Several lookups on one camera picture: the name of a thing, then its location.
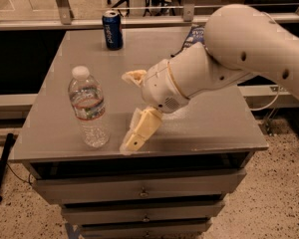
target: black screw hole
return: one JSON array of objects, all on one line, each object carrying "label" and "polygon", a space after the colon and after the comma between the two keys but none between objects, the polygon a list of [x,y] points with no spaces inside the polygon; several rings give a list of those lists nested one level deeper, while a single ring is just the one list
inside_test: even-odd
[{"label": "black screw hole", "polygon": [[247,54],[245,52],[242,52],[241,55],[240,55],[240,59],[241,59],[241,61],[246,61]]},{"label": "black screw hole", "polygon": [[285,71],[283,71],[282,73],[282,79],[286,80],[289,77],[289,70],[286,69]]}]

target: drawer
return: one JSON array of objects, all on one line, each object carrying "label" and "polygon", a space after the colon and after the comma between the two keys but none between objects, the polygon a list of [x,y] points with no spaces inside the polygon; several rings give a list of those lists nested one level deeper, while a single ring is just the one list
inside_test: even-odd
[{"label": "drawer", "polygon": [[232,192],[245,174],[242,168],[38,180],[34,189],[50,204],[212,195]]},{"label": "drawer", "polygon": [[200,235],[210,227],[208,219],[165,221],[153,223],[125,223],[120,225],[98,225],[80,227],[86,239],[150,239],[162,235]]},{"label": "drawer", "polygon": [[72,204],[79,206],[65,208],[62,216],[76,225],[153,222],[156,220],[193,219],[215,217],[223,202],[206,201],[204,196],[161,198],[137,201],[120,201],[91,204]]},{"label": "drawer", "polygon": [[224,170],[240,168],[249,152],[196,153],[187,155],[131,155],[114,159],[75,160],[31,163],[38,179],[70,179],[127,174],[178,172],[189,170]]}]

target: drawer front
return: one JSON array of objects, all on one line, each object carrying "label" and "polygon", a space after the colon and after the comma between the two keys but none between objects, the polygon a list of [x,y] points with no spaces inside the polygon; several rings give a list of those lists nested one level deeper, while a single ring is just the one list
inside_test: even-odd
[{"label": "drawer front", "polygon": [[153,222],[156,220],[194,219],[215,217],[224,204],[219,202],[182,203],[177,202],[169,207],[148,205],[145,208],[129,209],[128,206],[116,207],[114,210],[98,210],[98,208],[63,209],[62,216],[71,224],[89,225],[123,222]]},{"label": "drawer front", "polygon": [[134,224],[121,226],[97,226],[80,228],[86,239],[137,239],[156,238],[162,235],[190,234],[200,235],[207,231],[211,222],[208,220],[169,221],[156,224]]},{"label": "drawer front", "polygon": [[38,180],[35,190],[50,204],[118,201],[174,196],[211,195],[232,192],[245,176],[244,169],[209,171],[199,176],[155,178],[155,175],[99,178]]}]

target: table top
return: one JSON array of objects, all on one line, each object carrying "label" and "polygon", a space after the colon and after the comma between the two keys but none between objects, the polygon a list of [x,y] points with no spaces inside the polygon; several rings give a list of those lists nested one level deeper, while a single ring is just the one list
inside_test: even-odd
[{"label": "table top", "polygon": [[[35,162],[124,157],[119,147],[133,112],[147,105],[141,91],[121,76],[149,69],[176,53],[189,27],[125,29],[124,47],[106,48],[102,30],[69,31],[46,76],[10,161]],[[87,66],[101,83],[107,105],[110,141],[101,148],[83,143],[68,98],[75,66]],[[236,86],[201,94],[174,114],[134,156],[181,155],[262,150],[264,136]]]}]

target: table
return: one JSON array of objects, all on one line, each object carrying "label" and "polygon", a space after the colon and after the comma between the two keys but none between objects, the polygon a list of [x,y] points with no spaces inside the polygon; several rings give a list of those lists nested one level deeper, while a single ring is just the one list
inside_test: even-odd
[{"label": "table", "polygon": [[[10,161],[36,177],[35,190],[79,225],[88,238],[151,238],[201,233],[222,199],[246,175],[244,166],[268,147],[239,89],[205,93],[163,117],[137,153],[119,147],[140,90],[122,79],[177,52],[189,27],[125,29],[121,50],[106,48],[101,30],[67,32],[24,123]],[[68,99],[71,70],[87,66],[101,83],[110,141],[85,145]]]}]

